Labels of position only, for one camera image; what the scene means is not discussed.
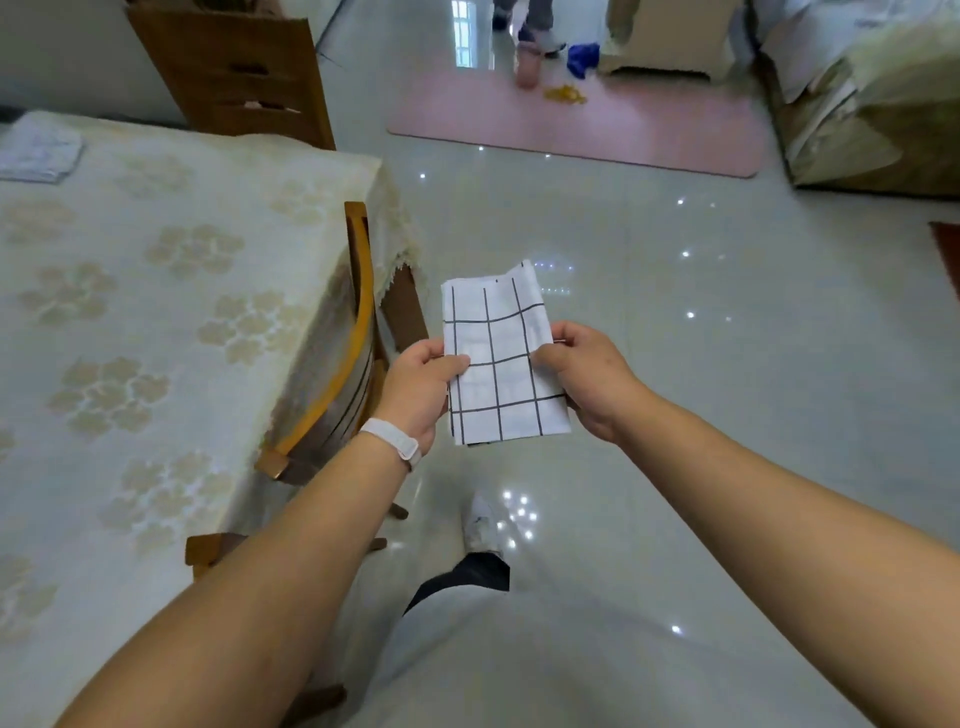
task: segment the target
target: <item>hand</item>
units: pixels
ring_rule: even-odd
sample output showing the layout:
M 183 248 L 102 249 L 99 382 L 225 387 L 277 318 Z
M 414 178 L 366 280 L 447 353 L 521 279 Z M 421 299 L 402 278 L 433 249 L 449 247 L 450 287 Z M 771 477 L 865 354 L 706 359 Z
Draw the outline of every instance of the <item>hand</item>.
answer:
M 535 367 L 557 373 L 580 422 L 591 434 L 609 443 L 616 441 L 622 413 L 640 393 L 651 394 L 630 371 L 610 337 L 572 321 L 552 327 L 554 340 L 533 352 Z
M 373 416 L 403 430 L 426 454 L 446 411 L 446 385 L 470 365 L 466 354 L 444 356 L 443 339 L 424 339 L 402 353 L 387 372 Z

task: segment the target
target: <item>person's leg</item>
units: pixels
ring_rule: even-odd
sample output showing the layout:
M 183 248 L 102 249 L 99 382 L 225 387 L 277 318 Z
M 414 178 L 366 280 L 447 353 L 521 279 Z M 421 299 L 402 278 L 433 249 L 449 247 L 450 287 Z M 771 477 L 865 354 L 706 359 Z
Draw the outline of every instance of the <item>person's leg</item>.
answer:
M 453 571 L 424 582 L 403 614 L 428 596 L 450 587 L 473 585 L 498 592 L 510 591 L 510 567 L 502 558 L 500 538 L 496 523 L 493 522 L 493 509 L 480 496 L 473 497 L 469 510 L 464 514 L 464 546 L 467 556 L 463 561 Z
M 495 553 L 469 553 L 453 568 L 453 571 L 442 573 L 423 582 L 403 614 L 416 607 L 428 596 L 450 587 L 467 585 L 508 592 L 510 591 L 510 567 Z
M 514 12 L 516 0 L 493 0 L 493 29 L 495 32 L 507 30 Z
M 530 0 L 527 18 L 523 21 L 516 39 L 523 43 L 534 43 L 546 56 L 556 56 L 566 43 L 557 40 L 553 31 L 553 0 Z
M 553 0 L 530 0 L 527 19 L 523 25 L 532 31 L 548 31 L 553 28 Z

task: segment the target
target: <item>white cloth with black grid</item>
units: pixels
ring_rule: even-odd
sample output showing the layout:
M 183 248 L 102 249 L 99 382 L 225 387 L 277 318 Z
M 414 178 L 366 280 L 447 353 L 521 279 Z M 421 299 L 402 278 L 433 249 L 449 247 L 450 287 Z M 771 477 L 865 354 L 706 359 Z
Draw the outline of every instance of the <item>white cloth with black grid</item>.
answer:
M 553 341 L 529 260 L 503 276 L 444 283 L 444 350 L 470 367 L 450 384 L 450 432 L 457 445 L 570 431 L 564 388 L 530 352 Z

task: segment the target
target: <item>glossy tile floor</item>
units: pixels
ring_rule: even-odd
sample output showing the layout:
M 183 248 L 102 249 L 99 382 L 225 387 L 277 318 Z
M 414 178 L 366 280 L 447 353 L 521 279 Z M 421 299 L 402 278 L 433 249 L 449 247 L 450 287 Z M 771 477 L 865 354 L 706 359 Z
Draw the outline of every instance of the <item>glossy tile floor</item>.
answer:
M 557 0 L 556 30 L 592 40 L 604 7 Z M 443 280 L 530 258 L 550 317 L 603 329 L 661 394 L 960 547 L 960 303 L 926 224 L 960 222 L 960 206 L 796 192 L 772 131 L 750 181 L 387 134 L 416 69 L 510 72 L 490 15 L 469 0 L 348 0 L 322 48 L 339 148 L 387 159 L 424 230 L 431 331 Z M 516 517 L 504 533 L 517 588 L 586 593 L 810 678 L 619 451 L 579 425 L 474 449 L 446 435 L 401 492 L 410 520 L 384 525 L 391 548 L 366 561 L 345 605 L 318 680 L 342 679 L 350 699 L 325 722 L 355 710 L 419 583 L 463 555 L 473 490 Z

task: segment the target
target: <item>forearm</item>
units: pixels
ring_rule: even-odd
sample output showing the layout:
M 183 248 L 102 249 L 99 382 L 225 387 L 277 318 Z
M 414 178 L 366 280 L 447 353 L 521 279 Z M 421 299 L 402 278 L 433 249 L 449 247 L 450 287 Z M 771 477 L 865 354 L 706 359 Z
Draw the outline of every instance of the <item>forearm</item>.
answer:
M 648 391 L 627 409 L 621 447 L 747 596 L 866 715 L 904 726 L 957 715 L 956 553 Z
M 59 725 L 277 725 L 406 473 L 361 433 L 117 652 Z

